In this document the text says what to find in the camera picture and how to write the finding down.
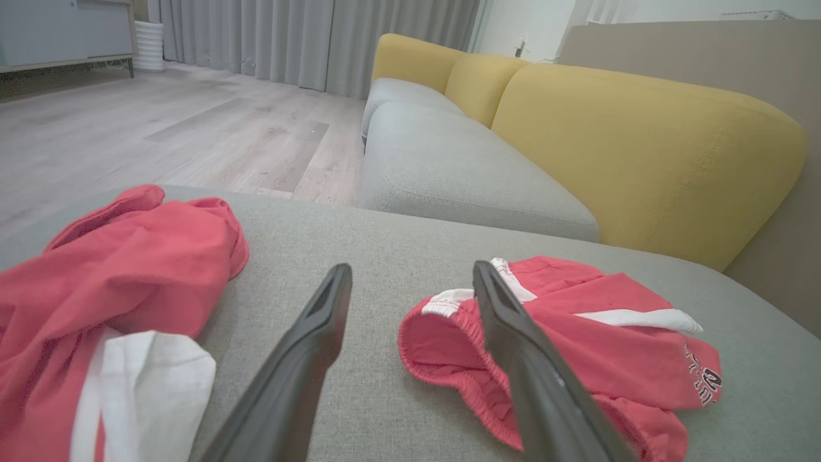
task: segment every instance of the yellow cushion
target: yellow cushion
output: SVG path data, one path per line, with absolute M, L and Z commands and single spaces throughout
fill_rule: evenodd
M 798 123 L 749 96 L 556 64 L 511 78 L 492 129 L 593 212 L 603 243 L 716 270 L 781 204 L 806 155 Z
M 490 127 L 507 83 L 528 64 L 519 58 L 466 53 L 453 65 L 445 96 L 468 117 Z
M 444 93 L 453 63 L 465 54 L 463 51 L 404 35 L 385 34 L 379 38 L 376 46 L 371 81 L 390 77 L 425 85 Z

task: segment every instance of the red clothing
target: red clothing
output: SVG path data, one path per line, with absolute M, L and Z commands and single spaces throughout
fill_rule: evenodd
M 194 337 L 245 266 L 227 203 L 164 196 L 150 185 L 125 191 L 0 273 L 0 460 L 68 460 L 103 328 Z
M 687 431 L 671 409 L 698 409 L 721 395 L 718 352 L 677 331 L 700 326 L 623 273 L 545 256 L 498 261 L 525 310 L 641 460 L 684 460 Z M 411 310 L 399 328 L 401 359 L 420 380 L 457 388 L 494 436 L 521 450 L 507 376 L 484 349 L 472 296 L 447 291 Z

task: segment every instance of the sofa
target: sofa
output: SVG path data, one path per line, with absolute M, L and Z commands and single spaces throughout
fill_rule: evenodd
M 197 341 L 217 362 L 191 461 L 199 460 L 282 334 L 331 266 L 348 262 L 353 290 L 342 353 L 330 368 L 309 460 L 517 461 L 452 389 L 403 367 L 397 328 L 420 300 L 470 287 L 475 260 L 547 255 L 623 271 L 693 316 L 721 354 L 724 392 L 677 413 L 688 460 L 805 461 L 821 454 L 821 340 L 738 283 L 670 256 L 541 233 L 490 228 L 268 196 L 164 187 L 166 200 L 220 196 L 250 245 Z M 43 251 L 77 217 L 119 191 L 80 198 L 0 242 L 0 270 Z
M 799 124 L 646 76 L 378 42 L 359 206 L 724 270 L 795 184 Z

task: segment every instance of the white wall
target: white wall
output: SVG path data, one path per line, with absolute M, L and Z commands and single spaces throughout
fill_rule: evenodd
M 821 19 L 821 0 L 638 0 L 630 22 L 717 21 L 721 13 L 767 10 Z
M 629 22 L 717 21 L 721 13 L 764 10 L 782 10 L 798 19 L 821 19 L 821 0 L 634 1 L 636 8 Z M 590 2 L 592 0 L 490 0 L 476 51 L 513 56 L 517 39 L 526 36 L 524 59 L 555 58 L 568 23 L 583 24 L 587 17 L 585 5 Z

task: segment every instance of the gray seat cushion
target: gray seat cushion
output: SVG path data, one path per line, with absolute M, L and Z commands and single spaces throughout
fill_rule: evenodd
M 362 208 L 599 240 L 587 207 L 475 120 L 391 102 L 370 126 Z
M 474 260 L 549 255 L 624 271 L 692 315 L 722 358 L 718 404 L 678 413 L 688 460 L 806 461 L 821 454 L 821 340 L 716 271 L 600 244 L 371 210 L 185 187 L 169 199 L 219 195 L 231 204 L 250 261 L 228 284 L 198 341 L 217 376 L 190 460 L 196 461 L 330 267 L 354 285 L 342 354 L 331 367 L 309 460 L 522 460 L 497 442 L 452 389 L 402 366 L 397 327 L 422 298 L 470 287 Z M 39 254 L 63 226 L 115 192 L 91 197 L 0 243 L 0 268 Z
M 376 109 L 388 101 L 413 103 L 426 108 L 437 109 L 447 113 L 462 114 L 445 95 L 428 86 L 420 85 L 399 79 L 376 79 L 370 86 L 368 101 L 365 103 L 365 112 L 362 114 L 362 138 L 368 137 L 370 119 Z

